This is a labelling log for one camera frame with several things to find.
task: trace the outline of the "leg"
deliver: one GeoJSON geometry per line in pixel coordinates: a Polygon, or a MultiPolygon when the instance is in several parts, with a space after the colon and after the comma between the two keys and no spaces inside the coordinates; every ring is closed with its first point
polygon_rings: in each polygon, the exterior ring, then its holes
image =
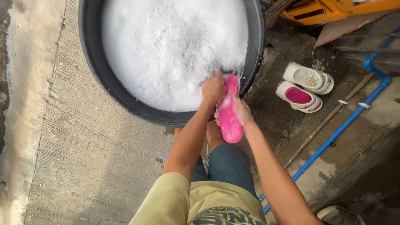
{"type": "Polygon", "coordinates": [[[208,123],[207,139],[210,143],[210,166],[208,168],[210,180],[239,186],[258,199],[248,155],[236,145],[227,144],[223,140],[221,129],[215,121],[208,123]]]}
{"type": "MultiPolygon", "coordinates": [[[[182,128],[175,128],[175,133],[174,133],[174,138],[176,138],[179,133],[182,131],[182,128]]],[[[162,156],[162,161],[163,164],[165,165],[165,160],[168,157],[168,154],[170,153],[171,147],[164,153],[162,156]]],[[[204,168],[203,165],[203,160],[201,157],[199,157],[199,160],[197,161],[197,164],[194,168],[193,174],[192,174],[192,182],[196,181],[209,181],[210,179],[207,176],[206,169],[204,168]]]]}

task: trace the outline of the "blue pipe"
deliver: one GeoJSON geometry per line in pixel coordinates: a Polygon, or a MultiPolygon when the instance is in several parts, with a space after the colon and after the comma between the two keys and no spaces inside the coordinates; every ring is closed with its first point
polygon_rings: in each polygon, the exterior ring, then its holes
{"type": "MultiPolygon", "coordinates": [[[[394,33],[399,33],[400,32],[400,27],[396,28],[394,33]]],[[[396,39],[395,36],[391,36],[385,40],[381,48],[387,48],[389,44],[396,39]]],[[[388,74],[382,72],[378,68],[376,68],[374,65],[372,65],[372,62],[375,60],[375,58],[380,54],[380,52],[374,52],[372,53],[363,63],[362,66],[364,69],[374,73],[376,76],[382,79],[381,84],[375,89],[375,91],[369,95],[369,97],[364,101],[363,105],[360,105],[360,107],[354,111],[353,114],[335,131],[335,133],[328,138],[328,140],[314,153],[314,155],[311,156],[311,158],[297,171],[297,173],[292,177],[294,181],[296,181],[303,173],[310,167],[310,165],[330,146],[330,144],[336,140],[336,138],[343,133],[344,130],[350,124],[367,108],[369,108],[369,105],[382,93],[383,90],[387,86],[390,85],[392,82],[391,76],[388,74]]],[[[264,214],[267,213],[268,210],[270,210],[270,205],[267,205],[263,212],[264,214]]]]}

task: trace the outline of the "wooden board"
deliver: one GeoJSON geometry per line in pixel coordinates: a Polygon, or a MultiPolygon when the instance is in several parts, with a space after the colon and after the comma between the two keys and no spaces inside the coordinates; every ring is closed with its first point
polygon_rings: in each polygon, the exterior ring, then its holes
{"type": "Polygon", "coordinates": [[[322,28],[322,31],[314,45],[314,48],[335,40],[344,34],[348,34],[354,30],[357,30],[364,24],[370,23],[381,16],[389,15],[393,12],[394,10],[373,12],[364,15],[352,16],[343,20],[329,22],[322,28]]]}

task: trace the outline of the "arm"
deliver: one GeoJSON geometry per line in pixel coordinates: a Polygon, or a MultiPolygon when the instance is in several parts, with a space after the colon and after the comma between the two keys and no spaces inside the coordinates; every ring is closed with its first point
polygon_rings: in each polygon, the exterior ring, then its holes
{"type": "Polygon", "coordinates": [[[225,95],[222,72],[218,71],[202,86],[202,102],[172,145],[162,174],[177,172],[190,183],[200,157],[211,111],[225,95]]]}
{"type": "Polygon", "coordinates": [[[320,225],[295,182],[275,157],[251,116],[249,106],[237,95],[235,100],[238,118],[256,160],[262,190],[277,222],[281,225],[320,225]]]}

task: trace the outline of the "orange machinery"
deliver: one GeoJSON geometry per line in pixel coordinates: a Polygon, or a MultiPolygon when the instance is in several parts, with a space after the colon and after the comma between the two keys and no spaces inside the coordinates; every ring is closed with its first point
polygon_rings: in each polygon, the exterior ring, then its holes
{"type": "Polygon", "coordinates": [[[352,0],[295,0],[280,16],[293,26],[309,26],[397,8],[400,8],[400,0],[364,3],[352,0]]]}

